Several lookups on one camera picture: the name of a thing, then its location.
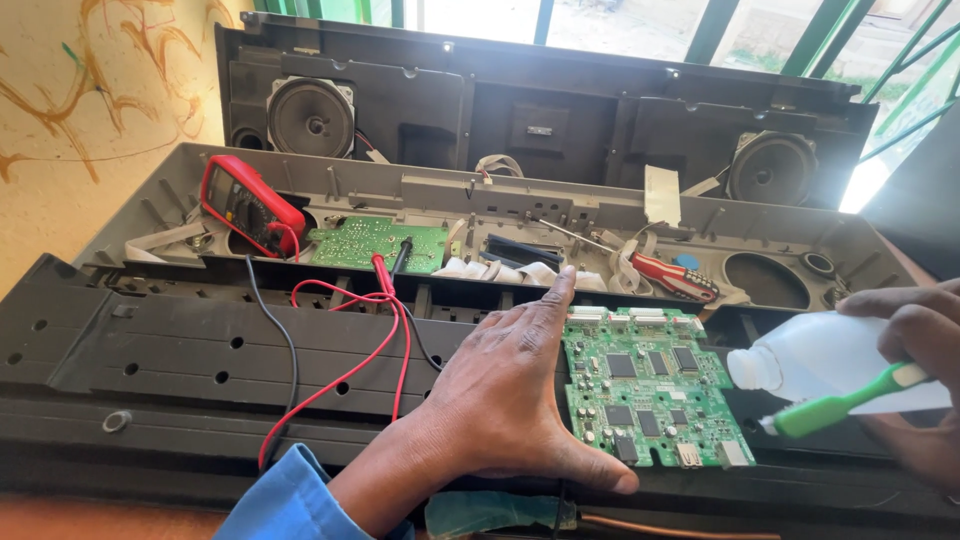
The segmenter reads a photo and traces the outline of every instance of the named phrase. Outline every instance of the blue cap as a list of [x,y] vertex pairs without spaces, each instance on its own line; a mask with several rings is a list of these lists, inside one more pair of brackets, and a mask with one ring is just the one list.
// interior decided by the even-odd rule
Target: blue cap
[[673,258],[673,263],[677,266],[682,266],[687,270],[696,270],[700,268],[700,261],[696,257],[690,254],[681,253]]

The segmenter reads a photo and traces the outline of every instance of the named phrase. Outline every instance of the green circuit board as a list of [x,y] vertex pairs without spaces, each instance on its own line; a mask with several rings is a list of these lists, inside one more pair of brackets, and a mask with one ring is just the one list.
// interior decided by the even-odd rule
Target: green circuit board
[[676,309],[571,307],[565,390],[577,438],[636,467],[756,465],[720,391],[730,376],[700,350],[703,337]]
[[400,242],[413,237],[413,250],[407,255],[404,272],[430,274],[444,261],[446,227],[394,225],[389,217],[348,217],[337,229],[314,229],[307,238],[318,242],[313,264],[372,268],[373,253],[383,256],[387,268],[394,267]]

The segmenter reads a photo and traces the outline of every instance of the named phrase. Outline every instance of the black chip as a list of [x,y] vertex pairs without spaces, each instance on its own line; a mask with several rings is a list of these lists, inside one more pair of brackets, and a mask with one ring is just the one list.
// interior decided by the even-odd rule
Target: black chip
[[676,425],[686,424],[686,413],[679,408],[674,408],[670,410],[670,416],[673,417],[673,423]]
[[634,441],[624,435],[616,435],[613,438],[613,455],[627,465],[635,465],[640,459],[636,454]]
[[636,369],[630,355],[608,353],[607,367],[610,369],[610,376],[615,379],[636,379]]
[[640,429],[645,437],[659,437],[660,426],[657,425],[657,417],[652,410],[638,410],[636,418],[640,421]]
[[684,371],[700,370],[700,366],[697,365],[697,358],[688,347],[674,347],[673,354],[677,356],[677,361],[680,362],[680,369]]
[[654,375],[670,375],[670,370],[666,369],[666,362],[663,361],[663,353],[651,351],[647,355],[650,357],[650,364],[654,366]]
[[611,426],[634,424],[634,415],[630,414],[630,408],[626,405],[604,405],[603,409],[607,413],[607,424]]

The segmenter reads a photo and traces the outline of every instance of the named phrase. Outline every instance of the red multimeter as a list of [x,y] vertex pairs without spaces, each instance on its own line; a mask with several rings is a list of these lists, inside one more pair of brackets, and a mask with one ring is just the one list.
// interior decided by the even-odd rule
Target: red multimeter
[[278,258],[293,254],[294,239],[290,234],[281,234],[277,242],[276,233],[268,229],[267,224],[278,221],[300,237],[306,223],[303,214],[264,184],[260,173],[236,156],[210,158],[200,196],[206,211],[247,238],[264,255]]

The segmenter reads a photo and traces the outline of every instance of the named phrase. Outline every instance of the hand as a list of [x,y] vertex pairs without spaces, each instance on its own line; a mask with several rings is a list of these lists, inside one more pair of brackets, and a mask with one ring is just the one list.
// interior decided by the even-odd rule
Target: hand
[[394,422],[327,485],[371,536],[462,475],[572,479],[633,493],[636,475],[564,427],[554,396],[567,266],[538,302],[487,315],[437,378],[430,397]]
[[568,266],[539,301],[487,315],[434,384],[419,422],[446,426],[462,474],[638,488],[630,468],[566,430],[557,409],[554,371],[574,282]]
[[904,467],[947,494],[960,492],[960,279],[935,287],[858,292],[837,305],[855,317],[890,319],[876,348],[891,362],[909,356],[950,391],[953,410],[937,428],[917,429],[899,414],[863,417]]

